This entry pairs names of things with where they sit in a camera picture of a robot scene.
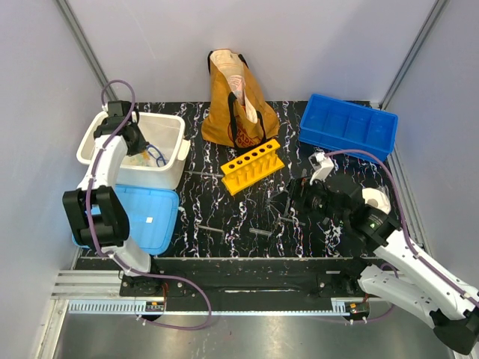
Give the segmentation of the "packaged gloves clear bag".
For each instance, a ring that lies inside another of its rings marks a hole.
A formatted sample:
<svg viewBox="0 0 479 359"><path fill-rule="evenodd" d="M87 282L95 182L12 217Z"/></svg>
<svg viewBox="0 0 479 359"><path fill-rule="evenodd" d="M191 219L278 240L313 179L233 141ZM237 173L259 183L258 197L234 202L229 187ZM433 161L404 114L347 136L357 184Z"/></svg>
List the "packaged gloves clear bag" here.
<svg viewBox="0 0 479 359"><path fill-rule="evenodd" d="M147 152L143 152L135 156L125 156L122 164L128 166L156 167L156 160Z"/></svg>

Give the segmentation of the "blue safety glasses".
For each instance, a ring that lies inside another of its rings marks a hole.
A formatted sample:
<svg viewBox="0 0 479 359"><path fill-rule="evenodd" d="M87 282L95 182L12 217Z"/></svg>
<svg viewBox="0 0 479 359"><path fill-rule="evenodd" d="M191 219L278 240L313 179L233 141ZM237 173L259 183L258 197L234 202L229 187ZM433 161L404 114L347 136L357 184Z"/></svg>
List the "blue safety glasses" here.
<svg viewBox="0 0 479 359"><path fill-rule="evenodd" d="M152 144L149 144L147 146L147 154L155 161L158 168L163 167L168 163L167 159L163 156L161 151Z"/></svg>

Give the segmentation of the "yellow test tube rack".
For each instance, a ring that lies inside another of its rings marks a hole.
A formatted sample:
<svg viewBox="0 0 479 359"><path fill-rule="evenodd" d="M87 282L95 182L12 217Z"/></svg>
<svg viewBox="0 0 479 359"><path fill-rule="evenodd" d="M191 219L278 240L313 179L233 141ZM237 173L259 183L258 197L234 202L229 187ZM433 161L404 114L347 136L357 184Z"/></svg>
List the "yellow test tube rack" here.
<svg viewBox="0 0 479 359"><path fill-rule="evenodd" d="M272 139L221 166L222 183L231 195L281 170L284 163L277 150L280 144Z"/></svg>

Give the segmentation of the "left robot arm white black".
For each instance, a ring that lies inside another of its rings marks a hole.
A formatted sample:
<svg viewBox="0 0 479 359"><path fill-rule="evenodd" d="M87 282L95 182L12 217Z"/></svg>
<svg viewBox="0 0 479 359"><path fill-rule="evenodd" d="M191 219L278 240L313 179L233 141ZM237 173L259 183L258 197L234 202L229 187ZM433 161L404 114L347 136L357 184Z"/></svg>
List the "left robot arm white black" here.
<svg viewBox="0 0 479 359"><path fill-rule="evenodd" d="M130 235L126 210L117 194L121 163L147 149L138 126L139 112L128 101L106 105L106 117L94 130L94 152L83 180L62 197L70 229L77 244L88 246L99 257L114 260L145 295L155 295L162 278L151 271L150 255Z"/></svg>

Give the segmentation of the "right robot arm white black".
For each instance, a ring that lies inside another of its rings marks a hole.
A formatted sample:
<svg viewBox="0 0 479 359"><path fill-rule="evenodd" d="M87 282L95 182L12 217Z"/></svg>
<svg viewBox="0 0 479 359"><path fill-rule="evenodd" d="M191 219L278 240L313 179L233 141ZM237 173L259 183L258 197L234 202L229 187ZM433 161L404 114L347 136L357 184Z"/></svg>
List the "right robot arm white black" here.
<svg viewBox="0 0 479 359"><path fill-rule="evenodd" d="M397 278L354 260L341 276L343 292L383 298L426 323L449 349L462 355L472 352L478 343L478 288L415 244L391 215L390 201L381 191L362 188L349 177L298 178L274 194L269 204L280 212L341 221L352 252L372 252L403 275Z"/></svg>

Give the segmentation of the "white plastic tub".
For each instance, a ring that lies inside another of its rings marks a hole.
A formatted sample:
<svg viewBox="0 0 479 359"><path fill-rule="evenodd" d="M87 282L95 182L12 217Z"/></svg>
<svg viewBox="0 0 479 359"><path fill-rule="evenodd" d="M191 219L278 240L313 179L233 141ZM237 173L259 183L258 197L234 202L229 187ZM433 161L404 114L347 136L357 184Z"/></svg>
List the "white plastic tub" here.
<svg viewBox="0 0 479 359"><path fill-rule="evenodd" d="M139 129L149 143L135 156L125 156L116 183L175 190L180 182L191 143L184 138L182 117L141 112Z"/></svg>

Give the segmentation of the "short clear test tube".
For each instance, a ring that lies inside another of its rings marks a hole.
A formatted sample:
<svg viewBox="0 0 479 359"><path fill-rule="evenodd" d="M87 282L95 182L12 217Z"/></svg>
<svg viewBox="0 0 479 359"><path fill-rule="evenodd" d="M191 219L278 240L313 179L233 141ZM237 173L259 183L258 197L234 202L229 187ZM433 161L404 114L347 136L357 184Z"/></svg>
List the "short clear test tube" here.
<svg viewBox="0 0 479 359"><path fill-rule="evenodd" d="M272 235L272 232L270 231L267 231L267 230L259 230L259 229L256 229L256 228L250 228L249 229L249 232L250 233L253 233L255 235L258 235L258 236L271 236Z"/></svg>

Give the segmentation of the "bent glass tube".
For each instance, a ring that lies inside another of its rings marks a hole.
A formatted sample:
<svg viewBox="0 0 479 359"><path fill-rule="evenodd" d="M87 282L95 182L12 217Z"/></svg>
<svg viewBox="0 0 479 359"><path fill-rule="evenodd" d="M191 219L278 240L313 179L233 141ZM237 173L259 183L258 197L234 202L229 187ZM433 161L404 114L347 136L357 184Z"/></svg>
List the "bent glass tube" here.
<svg viewBox="0 0 479 359"><path fill-rule="evenodd" d="M215 228L215 227L208 227L208 226L204 226L204 225L200 225L200 224L197 225L197 228L201 229L201 230L205 230L207 232L211 232L211 233L218 233L220 235L220 242L221 243L225 242L225 232L224 232L223 229Z"/></svg>

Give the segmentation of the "light blue tub lid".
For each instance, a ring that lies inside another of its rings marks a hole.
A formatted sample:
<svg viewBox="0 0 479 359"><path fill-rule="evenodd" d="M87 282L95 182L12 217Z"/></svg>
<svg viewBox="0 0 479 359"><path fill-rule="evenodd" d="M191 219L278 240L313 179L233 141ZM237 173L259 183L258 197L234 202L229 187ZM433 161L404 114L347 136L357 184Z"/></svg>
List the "light blue tub lid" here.
<svg viewBox="0 0 479 359"><path fill-rule="evenodd" d="M78 246L143 259L168 249L179 197L165 189L102 185L90 193L66 191L62 203Z"/></svg>

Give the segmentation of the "brown paper bag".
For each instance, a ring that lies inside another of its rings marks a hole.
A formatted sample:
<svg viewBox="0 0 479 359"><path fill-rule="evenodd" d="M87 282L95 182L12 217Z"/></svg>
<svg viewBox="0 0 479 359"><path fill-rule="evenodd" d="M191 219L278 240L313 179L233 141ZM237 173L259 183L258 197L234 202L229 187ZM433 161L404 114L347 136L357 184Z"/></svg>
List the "brown paper bag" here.
<svg viewBox="0 0 479 359"><path fill-rule="evenodd" d="M266 102L243 55L229 49L211 51L210 110L202 123L205 141L247 150L278 135L279 119Z"/></svg>

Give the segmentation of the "blue compartment bin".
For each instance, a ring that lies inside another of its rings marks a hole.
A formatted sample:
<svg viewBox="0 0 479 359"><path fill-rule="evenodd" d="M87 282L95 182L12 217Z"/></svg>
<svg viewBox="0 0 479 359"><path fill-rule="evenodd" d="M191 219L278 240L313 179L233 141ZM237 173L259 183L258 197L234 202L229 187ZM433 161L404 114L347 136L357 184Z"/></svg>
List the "blue compartment bin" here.
<svg viewBox="0 0 479 359"><path fill-rule="evenodd" d="M299 141L326 150L363 150L384 162L394 149L399 117L353 102L311 95Z"/></svg>

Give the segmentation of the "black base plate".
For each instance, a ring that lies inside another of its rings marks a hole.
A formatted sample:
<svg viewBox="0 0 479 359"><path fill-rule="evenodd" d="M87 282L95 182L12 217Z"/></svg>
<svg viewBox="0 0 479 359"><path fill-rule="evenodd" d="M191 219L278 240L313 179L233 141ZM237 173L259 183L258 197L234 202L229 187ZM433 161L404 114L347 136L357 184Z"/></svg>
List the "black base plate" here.
<svg viewBox="0 0 479 359"><path fill-rule="evenodd" d="M305 292L320 297L360 297L365 292L353 278L367 265L362 258L346 259L160 259L151 263L154 274L164 278L136 277L125 269L119 271L121 295L170 297L198 295L190 282L208 298L224 294L260 292Z"/></svg>

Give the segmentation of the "aluminium rail frame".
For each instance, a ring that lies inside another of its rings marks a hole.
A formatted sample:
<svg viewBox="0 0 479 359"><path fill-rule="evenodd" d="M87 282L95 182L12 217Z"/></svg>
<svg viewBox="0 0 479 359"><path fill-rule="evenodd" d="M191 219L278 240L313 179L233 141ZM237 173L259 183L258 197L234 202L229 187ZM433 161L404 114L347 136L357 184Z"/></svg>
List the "aluminium rail frame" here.
<svg viewBox="0 0 479 359"><path fill-rule="evenodd" d="M59 272L37 358L452 358L381 299L305 292L121 295L119 271Z"/></svg>

